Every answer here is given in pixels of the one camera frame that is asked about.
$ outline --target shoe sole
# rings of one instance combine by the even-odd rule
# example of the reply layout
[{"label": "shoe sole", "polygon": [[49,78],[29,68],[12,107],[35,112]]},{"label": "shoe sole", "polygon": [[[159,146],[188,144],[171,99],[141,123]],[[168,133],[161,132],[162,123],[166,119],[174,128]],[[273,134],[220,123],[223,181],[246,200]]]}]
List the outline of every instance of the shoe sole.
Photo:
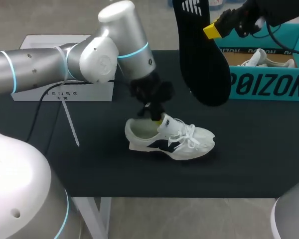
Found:
[{"label": "shoe sole", "polygon": [[163,152],[163,153],[167,154],[169,157],[171,157],[172,159],[174,159],[174,160],[178,160],[178,161],[181,161],[181,160],[190,160],[190,159],[199,158],[199,157],[202,157],[202,156],[208,154],[208,153],[211,151],[211,150],[210,150],[210,151],[208,151],[208,152],[205,153],[205,154],[197,155],[197,156],[195,156],[195,157],[186,157],[186,158],[182,157],[182,158],[181,158],[181,157],[178,156],[178,155],[175,155],[175,154],[170,153],[170,152],[166,152],[166,151],[161,150],[161,149],[159,149],[159,148],[148,148],[148,147],[144,147],[144,146],[135,145],[135,144],[133,144],[133,143],[130,143],[129,149],[130,149],[130,150],[133,150],[133,151],[140,151],[140,152],[155,152],[155,151]]}]

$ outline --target white shoe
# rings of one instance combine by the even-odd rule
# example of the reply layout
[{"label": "white shoe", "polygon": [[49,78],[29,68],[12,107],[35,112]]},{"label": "white shoe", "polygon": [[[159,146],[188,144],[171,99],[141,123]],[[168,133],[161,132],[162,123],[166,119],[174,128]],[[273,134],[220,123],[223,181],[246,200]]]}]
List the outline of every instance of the white shoe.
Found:
[{"label": "white shoe", "polygon": [[129,119],[125,135],[130,150],[161,151],[175,160],[188,160],[207,154],[215,145],[215,135],[204,129],[187,125],[164,114],[161,125],[151,119]]},{"label": "white shoe", "polygon": [[250,60],[245,61],[239,66],[259,66],[259,67],[295,67],[295,61],[293,59],[288,60],[285,63],[275,62],[267,58],[267,54],[263,49],[257,49],[255,54]]}]

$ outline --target gray floor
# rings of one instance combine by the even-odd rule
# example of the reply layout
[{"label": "gray floor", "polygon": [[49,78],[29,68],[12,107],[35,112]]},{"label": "gray floor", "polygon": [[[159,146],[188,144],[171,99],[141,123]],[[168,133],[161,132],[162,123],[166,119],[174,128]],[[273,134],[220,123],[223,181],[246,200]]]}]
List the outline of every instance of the gray floor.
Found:
[{"label": "gray floor", "polygon": [[114,198],[109,239],[273,239],[274,199]]},{"label": "gray floor", "polygon": [[[0,0],[0,50],[19,48],[27,34],[90,34],[109,0]],[[133,0],[152,49],[177,49],[167,0]],[[226,4],[211,13],[216,19]],[[110,239],[272,239],[274,199],[113,199]]]}]

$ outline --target navy logo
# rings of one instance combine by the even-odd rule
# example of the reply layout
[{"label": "navy logo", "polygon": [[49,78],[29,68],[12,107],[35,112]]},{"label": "navy logo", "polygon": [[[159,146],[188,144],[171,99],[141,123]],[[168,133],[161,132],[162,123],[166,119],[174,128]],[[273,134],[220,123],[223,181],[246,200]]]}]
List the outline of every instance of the navy logo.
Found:
[{"label": "navy logo", "polygon": [[175,151],[175,147],[179,146],[179,142],[171,143],[170,146],[168,146],[168,140],[160,139],[149,145],[149,148],[159,148],[160,150],[173,153]]}]

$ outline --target shoelace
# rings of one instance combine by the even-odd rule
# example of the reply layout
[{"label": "shoelace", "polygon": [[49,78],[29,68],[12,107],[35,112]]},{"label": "shoelace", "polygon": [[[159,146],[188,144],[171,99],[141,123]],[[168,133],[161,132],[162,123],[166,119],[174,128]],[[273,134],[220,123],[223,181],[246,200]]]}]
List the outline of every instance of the shoelace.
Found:
[{"label": "shoelace", "polygon": [[197,149],[197,146],[202,146],[202,144],[193,137],[194,135],[194,131],[195,131],[195,125],[191,124],[191,125],[186,125],[183,121],[181,121],[180,119],[175,119],[181,123],[183,123],[184,125],[184,133],[182,131],[179,131],[177,135],[172,135],[171,137],[169,137],[169,142],[173,143],[173,142],[180,142],[182,140],[182,143],[180,143],[178,146],[175,147],[181,147],[186,141],[187,141],[187,146],[189,148],[195,148]]}]

